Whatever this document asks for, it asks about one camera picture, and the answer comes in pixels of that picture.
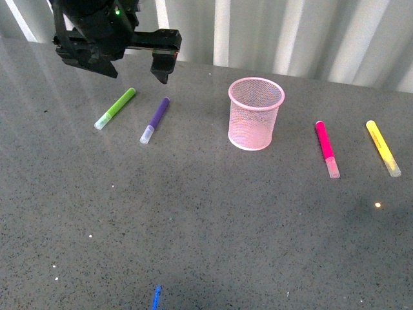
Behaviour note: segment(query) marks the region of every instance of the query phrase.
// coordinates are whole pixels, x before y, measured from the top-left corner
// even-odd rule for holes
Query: clear marker cap
[[[391,160],[385,160],[385,165],[387,167],[388,172],[390,173],[392,177],[397,178],[398,176],[401,176],[400,168],[397,165],[394,158],[392,158]]]
[[[110,120],[112,119],[111,115],[106,112],[102,115],[101,118],[95,123],[95,128],[101,130]]]
[[[330,178],[337,179],[340,177],[340,172],[338,171],[336,159],[334,157],[329,157],[325,160],[327,164],[328,173],[330,174]]]
[[[154,133],[155,129],[149,125],[146,127],[143,135],[141,136],[140,142],[143,144],[148,144],[150,137],[152,137],[152,134]]]

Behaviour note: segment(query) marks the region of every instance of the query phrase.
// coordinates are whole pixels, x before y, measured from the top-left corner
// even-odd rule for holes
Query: white corrugated wall
[[[141,7],[139,31],[180,30],[182,61],[413,92],[412,0],[146,0]],[[50,43],[53,34],[47,0],[0,0],[0,37]]]

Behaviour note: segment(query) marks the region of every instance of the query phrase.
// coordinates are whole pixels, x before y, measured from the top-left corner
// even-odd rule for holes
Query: gray speckled countertop
[[[0,309],[150,309],[156,285],[165,310],[413,309],[412,94],[193,63],[161,85],[151,58],[125,56],[110,79],[51,45],[0,40]],[[287,95],[259,152],[227,138],[227,90],[245,76]]]

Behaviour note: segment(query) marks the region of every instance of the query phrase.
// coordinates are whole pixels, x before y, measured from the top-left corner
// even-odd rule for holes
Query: pink marker
[[[323,150],[323,155],[325,163],[327,164],[328,173],[330,178],[336,179],[340,177],[340,172],[338,171],[336,159],[334,158],[333,149],[328,139],[327,130],[322,121],[316,123],[316,130],[318,139],[320,140],[321,149]]]

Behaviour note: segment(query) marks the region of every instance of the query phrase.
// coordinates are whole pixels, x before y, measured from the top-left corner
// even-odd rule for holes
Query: mesh pencil cup
[[[246,77],[231,84],[228,138],[243,150],[262,150],[270,145],[284,90],[273,81]]]

